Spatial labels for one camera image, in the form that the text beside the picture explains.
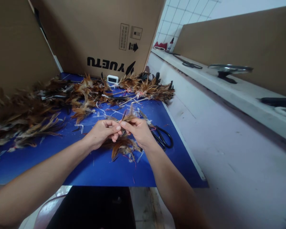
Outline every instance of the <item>white shelf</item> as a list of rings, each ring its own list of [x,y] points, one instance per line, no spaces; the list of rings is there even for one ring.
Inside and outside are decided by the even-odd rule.
[[[275,112],[274,107],[263,104],[257,100],[263,97],[286,98],[285,96],[231,75],[229,75],[229,78],[236,80],[237,84],[230,84],[218,78],[218,73],[213,69],[208,69],[206,65],[180,56],[186,61],[203,67],[201,70],[189,68],[182,65],[182,61],[171,54],[155,49],[151,51],[277,134],[286,138],[286,117]]]

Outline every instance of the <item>glue bottle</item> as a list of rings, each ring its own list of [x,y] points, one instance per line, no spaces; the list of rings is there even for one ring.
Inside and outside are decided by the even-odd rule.
[[[168,51],[171,50],[172,44],[174,43],[174,39],[175,39],[175,38],[172,38],[172,40],[171,40],[171,42],[170,42],[170,44],[169,44],[169,46],[168,46],[168,48],[167,48]]]

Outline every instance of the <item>cardboard box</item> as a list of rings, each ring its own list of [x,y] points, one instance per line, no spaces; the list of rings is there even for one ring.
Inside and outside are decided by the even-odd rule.
[[[59,74],[27,0],[0,0],[0,87],[6,94]]]
[[[144,70],[164,0],[32,0],[64,72],[118,77]]]
[[[286,96],[286,7],[184,25],[174,52],[205,65],[253,67],[235,76]]]

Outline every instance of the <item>scissors handle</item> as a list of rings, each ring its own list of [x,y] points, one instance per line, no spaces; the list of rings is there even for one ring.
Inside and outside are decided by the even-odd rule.
[[[165,147],[164,143],[162,142],[162,140],[153,131],[151,133],[154,136],[154,138],[158,141],[158,143],[160,143],[160,146],[163,149],[163,151],[165,151],[166,147]]]
[[[186,66],[186,67],[202,69],[201,66],[199,66],[199,65],[197,65],[197,64],[193,64],[193,63],[187,62],[187,61],[184,61],[182,64],[183,64],[184,66]]]
[[[169,149],[173,148],[174,147],[174,140],[172,139],[171,135],[167,131],[163,130],[161,127],[155,126],[155,128],[156,128],[157,133],[159,134],[160,139],[163,142],[163,145],[165,145]],[[167,142],[163,138],[161,132],[163,132],[164,134],[166,134],[168,136],[168,138],[169,138],[169,140],[171,142],[169,145],[167,144]]]

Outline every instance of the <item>hand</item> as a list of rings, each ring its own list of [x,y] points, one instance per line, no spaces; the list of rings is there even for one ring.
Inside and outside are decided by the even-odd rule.
[[[122,135],[121,126],[114,120],[99,120],[92,130],[82,139],[90,147],[91,151],[98,149],[107,138],[116,142],[119,135]]]
[[[130,124],[124,121],[120,121],[121,127],[123,127],[127,134],[133,134],[134,138],[136,139],[139,147],[143,150],[156,143],[155,138],[153,137],[149,127],[147,125],[146,120],[134,118],[130,121]]]

